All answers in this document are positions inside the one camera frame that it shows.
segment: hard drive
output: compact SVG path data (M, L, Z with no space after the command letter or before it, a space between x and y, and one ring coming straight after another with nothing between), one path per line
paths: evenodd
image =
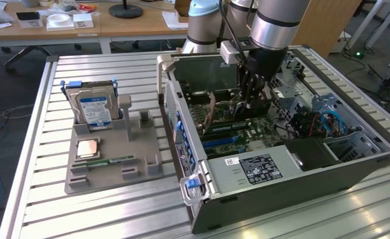
M91 130L111 127L112 121L122 118L118 103L118 82L72 81L62 82L63 93L75 112L76 123L87 123Z

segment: gray metal frame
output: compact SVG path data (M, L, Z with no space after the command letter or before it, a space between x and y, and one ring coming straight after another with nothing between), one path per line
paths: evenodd
M317 53L296 46L390 133L390 115ZM131 115L155 117L164 165L175 168L158 101L156 58L171 52L60 57L47 63L11 196L3 238L390 238L390 166L351 190L252 218L213 232L191 234L176 176L98 193L64 193L72 110L60 80L103 80L115 75L120 94L132 94ZM312 74L307 82L328 89Z

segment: floor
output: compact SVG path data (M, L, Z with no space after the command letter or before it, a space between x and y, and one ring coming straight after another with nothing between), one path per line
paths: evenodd
M365 15L355 17L348 26L348 33L353 34L359 28ZM364 35L361 36L353 51L363 48L364 40L368 38L372 29L379 25L377 21L373 21L369 25ZM172 47L182 47L183 40L171 40ZM74 45L63 46L47 46L47 50L54 55L87 55L102 54L99 44L83 44L83 50L78 51ZM140 42L140 49L136 51L158 51L167 50L167 44L164 41L144 41ZM14 47L12 53L6 54L0 50L0 109L11 109L20 105L30 105L36 98L36 92L39 88L40 76L43 73L46 56L35 51L27 55L19 62L15 63L18 73L10 75L3 68L3 63L8 60L14 53L18 53L22 47ZM131 42L122 42L115 44L114 53L135 51ZM379 72L384 75L390 73L388 63L390 62L390 28L385 31L381 39L375 45L376 55L365 53L363 62L371 64ZM359 68L361 64L356 63L340 54L332 54L328 57L333 66L345 74ZM363 69L349 75L351 80L361 87L375 91L380 87L380 78L368 74L369 69ZM31 108L18 110L11 113L11 117L22 116L31 113ZM7 196L10 194L15 169L20 157L20 150L26 138L26 132L28 127L30 117L22 119L10 119L7 123L6 133L0 133L0 176L4 184L4 199L0 203L0 223L3 217L3 211L7 203Z

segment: side panel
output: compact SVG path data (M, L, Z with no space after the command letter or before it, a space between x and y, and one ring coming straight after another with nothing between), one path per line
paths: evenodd
M217 229L347 190L389 161L390 155L387 155L205 202L195 217L194 233Z

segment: barcode sticker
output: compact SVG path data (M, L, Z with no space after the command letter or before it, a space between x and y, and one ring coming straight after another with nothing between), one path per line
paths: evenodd
M231 166L240 163L240 158L227 158L224 161L227 162L227 165Z

